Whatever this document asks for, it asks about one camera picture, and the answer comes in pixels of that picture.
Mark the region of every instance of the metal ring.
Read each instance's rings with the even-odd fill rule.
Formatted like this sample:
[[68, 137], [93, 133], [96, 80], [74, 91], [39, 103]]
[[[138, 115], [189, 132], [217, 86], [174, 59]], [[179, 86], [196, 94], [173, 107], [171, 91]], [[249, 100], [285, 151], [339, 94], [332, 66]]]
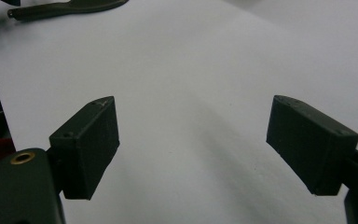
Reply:
[[23, 163], [33, 160], [34, 156], [35, 156], [35, 154], [32, 151], [22, 152], [22, 153], [16, 155], [15, 157], [13, 157], [10, 160], [10, 163], [13, 165], [20, 165], [20, 164], [23, 164]]

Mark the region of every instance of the table surface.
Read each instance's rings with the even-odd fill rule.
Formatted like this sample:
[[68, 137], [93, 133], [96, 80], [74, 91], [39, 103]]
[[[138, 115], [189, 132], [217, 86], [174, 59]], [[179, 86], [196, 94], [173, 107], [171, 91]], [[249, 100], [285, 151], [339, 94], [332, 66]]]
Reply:
[[[24, 6], [52, 2], [22, 1]], [[345, 223], [266, 144], [275, 94], [358, 132], [358, 1], [130, 0], [101, 13], [7, 18], [0, 97], [17, 150], [114, 95], [121, 146], [67, 223]]]

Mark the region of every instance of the white table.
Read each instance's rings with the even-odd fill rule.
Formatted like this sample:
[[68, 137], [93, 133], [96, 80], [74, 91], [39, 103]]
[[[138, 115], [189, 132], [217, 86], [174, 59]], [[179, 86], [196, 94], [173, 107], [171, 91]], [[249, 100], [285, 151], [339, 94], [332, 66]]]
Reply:
[[[24, 6], [51, 2], [22, 1]], [[130, 0], [35, 22], [0, 2], [0, 97], [17, 150], [114, 95], [121, 146], [67, 223], [346, 223], [267, 144], [274, 94], [358, 132], [358, 1]]]

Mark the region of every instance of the black utensil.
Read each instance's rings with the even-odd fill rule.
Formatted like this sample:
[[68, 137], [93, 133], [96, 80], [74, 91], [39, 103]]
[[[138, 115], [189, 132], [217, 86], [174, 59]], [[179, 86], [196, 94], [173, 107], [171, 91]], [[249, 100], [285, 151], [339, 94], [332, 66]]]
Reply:
[[35, 21], [68, 14], [105, 11], [126, 4], [129, 0], [71, 0], [65, 3], [51, 3], [35, 7], [22, 7], [7, 12], [17, 21]]

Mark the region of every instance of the utensil handle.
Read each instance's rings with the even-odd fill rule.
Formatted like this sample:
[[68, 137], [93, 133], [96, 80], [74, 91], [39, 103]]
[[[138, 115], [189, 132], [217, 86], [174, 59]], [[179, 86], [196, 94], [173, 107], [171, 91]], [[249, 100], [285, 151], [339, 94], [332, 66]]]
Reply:
[[35, 21], [67, 15], [70, 12], [71, 10], [66, 6], [66, 3], [51, 3], [42, 6], [11, 9], [7, 12], [7, 15], [17, 21]]

